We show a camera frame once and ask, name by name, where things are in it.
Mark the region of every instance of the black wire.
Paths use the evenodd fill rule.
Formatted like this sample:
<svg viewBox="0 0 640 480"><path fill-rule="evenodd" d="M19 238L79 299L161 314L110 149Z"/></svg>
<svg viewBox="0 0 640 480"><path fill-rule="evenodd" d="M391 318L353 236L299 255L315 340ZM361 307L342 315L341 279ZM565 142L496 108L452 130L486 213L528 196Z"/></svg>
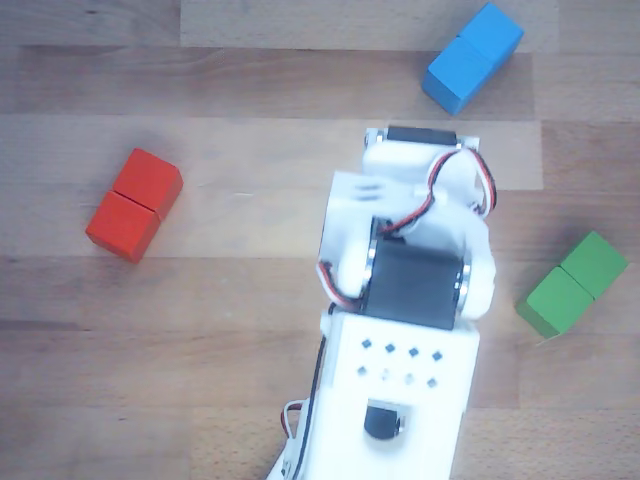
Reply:
<svg viewBox="0 0 640 480"><path fill-rule="evenodd" d="M309 430L311 429L311 416L313 414L313 405L316 398L316 390L318 388L318 378L320 376L320 366L322 365L322 355L324 353L324 347L327 342L327 337L322 336L320 342L320 348L318 349L318 359L316 360L316 368L313 372L313 381L311 382L311 394L309 395L309 409L307 410L307 419L304 426L304 435L302 436L302 445L300 446L300 456L298 457L298 465L293 472L291 480L297 480L302 468L302 461L304 459L304 452L307 448L307 440L309 439Z"/></svg>

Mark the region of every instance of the red block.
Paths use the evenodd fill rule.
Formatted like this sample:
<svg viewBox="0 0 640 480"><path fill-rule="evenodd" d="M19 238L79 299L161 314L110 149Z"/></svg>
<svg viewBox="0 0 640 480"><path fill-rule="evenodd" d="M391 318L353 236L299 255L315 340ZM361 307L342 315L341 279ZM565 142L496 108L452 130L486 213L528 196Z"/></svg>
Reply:
<svg viewBox="0 0 640 480"><path fill-rule="evenodd" d="M138 263L182 185L175 166L136 148L102 199L87 235L96 245Z"/></svg>
<svg viewBox="0 0 640 480"><path fill-rule="evenodd" d="M113 184L113 191L153 210L164 220L182 185L175 166L136 148Z"/></svg>
<svg viewBox="0 0 640 480"><path fill-rule="evenodd" d="M148 208L115 192L107 192L86 233L93 243L130 262L138 263L160 227Z"/></svg>

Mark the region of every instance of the wood grain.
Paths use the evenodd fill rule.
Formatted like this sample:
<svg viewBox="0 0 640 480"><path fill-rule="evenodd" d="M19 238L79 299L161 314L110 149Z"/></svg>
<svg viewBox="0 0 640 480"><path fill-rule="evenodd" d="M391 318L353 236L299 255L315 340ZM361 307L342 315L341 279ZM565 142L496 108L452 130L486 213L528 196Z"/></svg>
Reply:
<svg viewBox="0 0 640 480"><path fill-rule="evenodd" d="M472 409L455 480L634 478L638 410Z"/></svg>
<svg viewBox="0 0 640 480"><path fill-rule="evenodd" d="M213 47L441 50L473 18L478 0L342 2L184 0L183 45ZM558 48L557 0L504 0L500 8L527 32L522 51Z"/></svg>
<svg viewBox="0 0 640 480"><path fill-rule="evenodd" d="M542 189L537 122L397 124L480 136L500 190ZM384 119L0 115L0 182L91 185L103 192L139 147L178 166L186 189L326 191L336 170L360 169L365 129L387 125Z"/></svg>
<svg viewBox="0 0 640 480"><path fill-rule="evenodd" d="M0 46L0 113L15 109L18 49Z"/></svg>
<svg viewBox="0 0 640 480"><path fill-rule="evenodd" d="M191 421L191 480L266 478L284 447L273 408L195 408Z"/></svg>
<svg viewBox="0 0 640 480"><path fill-rule="evenodd" d="M525 36L453 118L420 82L483 3L2 2L0 478L264 478L331 175L389 123L479 135L500 190L452 479L637 478L640 11L498 2ZM136 266L84 235L134 147L186 181ZM632 264L544 342L514 304L592 229Z"/></svg>
<svg viewBox="0 0 640 480"><path fill-rule="evenodd" d="M7 479L187 478L187 409L3 407L0 475Z"/></svg>
<svg viewBox="0 0 640 480"><path fill-rule="evenodd" d="M435 52L27 47L22 113L438 119L420 89ZM516 54L460 120L533 120L530 54Z"/></svg>
<svg viewBox="0 0 640 480"><path fill-rule="evenodd" d="M521 345L520 362L524 408L640 406L640 335L563 335Z"/></svg>
<svg viewBox="0 0 640 480"><path fill-rule="evenodd" d="M5 0L1 45L178 45L179 0Z"/></svg>
<svg viewBox="0 0 640 480"><path fill-rule="evenodd" d="M503 192L487 218L498 260L558 262L597 230L630 261L640 256L640 195Z"/></svg>
<svg viewBox="0 0 640 480"><path fill-rule="evenodd" d="M544 122L547 189L638 193L640 123Z"/></svg>
<svg viewBox="0 0 640 480"><path fill-rule="evenodd" d="M540 54L533 63L537 119L640 119L640 61L636 55Z"/></svg>
<svg viewBox="0 0 640 480"><path fill-rule="evenodd" d="M0 330L315 334L326 308L313 258L148 260L0 258Z"/></svg>
<svg viewBox="0 0 640 480"><path fill-rule="evenodd" d="M83 233L102 195L90 186L4 185L0 202L10 206L0 224L12 228L2 230L0 253L107 256ZM185 189L147 257L313 258L326 201L326 191L310 188ZM556 261L591 230L631 261L640 257L639 195L505 191L498 202L488 218L497 258Z"/></svg>
<svg viewBox="0 0 640 480"><path fill-rule="evenodd" d="M640 4L598 0L559 0L560 51L563 53L640 53Z"/></svg>

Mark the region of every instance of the red wire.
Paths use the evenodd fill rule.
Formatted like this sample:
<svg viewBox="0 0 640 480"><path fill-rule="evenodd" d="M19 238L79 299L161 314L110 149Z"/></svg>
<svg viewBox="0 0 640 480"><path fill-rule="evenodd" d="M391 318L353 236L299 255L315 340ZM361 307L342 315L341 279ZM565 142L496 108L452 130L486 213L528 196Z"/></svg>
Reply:
<svg viewBox="0 0 640 480"><path fill-rule="evenodd" d="M440 157L440 159L437 161L435 167L433 168L433 170L431 171L431 174L429 175L429 178L427 179L427 185L429 187L429 193L428 193L427 198L424 201L424 203L422 205L420 205L420 208L418 208L416 211L414 211L410 215L404 217L402 220L399 220L396 223L393 223L391 225L383 227L381 229L382 233L388 233L388 232L392 232L394 230L398 230L398 229L410 224L416 218L421 217L422 215L424 215L426 213L426 211L429 209L429 207L433 203L433 193L432 193L433 192L433 188L432 187L433 187L434 183L436 182L436 179L438 178L438 174L440 173L440 170L442 169L442 166L444 165L444 163L447 160L449 160L451 157L453 157L456 153L458 153L458 150L454 150L452 152L448 152L448 153L444 154L442 157Z"/></svg>
<svg viewBox="0 0 640 480"><path fill-rule="evenodd" d="M329 262L320 262L320 271L322 272L322 276L324 277L327 286L331 289L331 292L343 302L343 307L351 307L356 302L354 299L350 299L343 294L341 294L336 286L333 283L333 279L331 278L331 274L329 273L329 268L331 268L331 263Z"/></svg>
<svg viewBox="0 0 640 480"><path fill-rule="evenodd" d="M480 169L482 170L482 173L487 179L487 183L489 184L489 207L488 208L489 210L493 210L494 208L496 208L496 203L498 202L498 195L496 192L495 180L493 179L493 175L491 175L491 172L489 171L489 167L487 167L487 164L485 163L482 156L472 148L469 150L476 157L476 160L480 164Z"/></svg>
<svg viewBox="0 0 640 480"><path fill-rule="evenodd" d="M282 429L284 430L284 433L287 433L287 424L285 422L285 415L287 415L289 413L290 410L293 411L300 411L302 410L302 404L301 403L294 403L293 405L289 405L289 408L285 411L282 410L282 412L280 413L280 424L282 425Z"/></svg>
<svg viewBox="0 0 640 480"><path fill-rule="evenodd" d="M476 157L476 160L478 161L478 164L480 165L480 169L482 170L483 175L485 176L487 183L489 184L489 205L488 205L488 209L489 211L493 210L496 206L496 202L497 202L497 194L496 194L496 187L495 187L495 181L493 179L493 176L491 175L491 172L489 171L489 168L487 167L487 164L485 163L484 159L480 156L480 154L478 152L476 152L474 149L470 148L469 149L471 151L471 153ZM392 224L392 225L388 225L386 227L383 227L381 229L382 233L388 233L388 232L392 232L395 230L398 230L402 227L407 226L408 224L410 224L411 222L413 222L414 220L416 220L417 218L421 217L422 215L424 215L427 210L429 210L429 208L431 207L431 204L433 203L433 185L436 183L436 180L438 178L438 174L440 173L440 170L442 170L442 167L444 165L444 163L449 160L451 157L453 157L456 153L458 153L459 150L454 150L452 152L448 152L446 154L444 154L442 157L440 157L440 159L437 161L435 167L433 168L433 170L431 171L431 174L429 175L429 178L427 179L427 185L429 187L429 194L427 195L426 200L424 201L424 203L422 205L420 205L420 207L414 211L413 213L409 214L408 216L404 217L403 219L397 221L396 223Z"/></svg>

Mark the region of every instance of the wooden block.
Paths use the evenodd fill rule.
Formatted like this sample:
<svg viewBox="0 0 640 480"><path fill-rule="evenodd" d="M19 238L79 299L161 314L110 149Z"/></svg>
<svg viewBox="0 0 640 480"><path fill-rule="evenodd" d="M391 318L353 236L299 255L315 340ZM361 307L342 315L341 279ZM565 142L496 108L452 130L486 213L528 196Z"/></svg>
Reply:
<svg viewBox="0 0 640 480"><path fill-rule="evenodd" d="M158 215L122 195L109 191L86 233L96 245L138 263L160 227Z"/></svg>
<svg viewBox="0 0 640 480"><path fill-rule="evenodd" d="M594 298L598 298L629 262L598 233L591 232L560 266Z"/></svg>
<svg viewBox="0 0 640 480"><path fill-rule="evenodd" d="M523 35L524 30L491 2L486 3L458 34L489 60L494 70L515 52Z"/></svg>
<svg viewBox="0 0 640 480"><path fill-rule="evenodd" d="M491 62L458 37L427 67L422 90L456 115L491 78L491 73Z"/></svg>
<svg viewBox="0 0 640 480"><path fill-rule="evenodd" d="M136 148L113 184L113 191L154 211L164 220L182 185L182 176L174 165Z"/></svg>
<svg viewBox="0 0 640 480"><path fill-rule="evenodd" d="M593 302L567 272L555 267L516 306L518 314L545 338L565 333Z"/></svg>

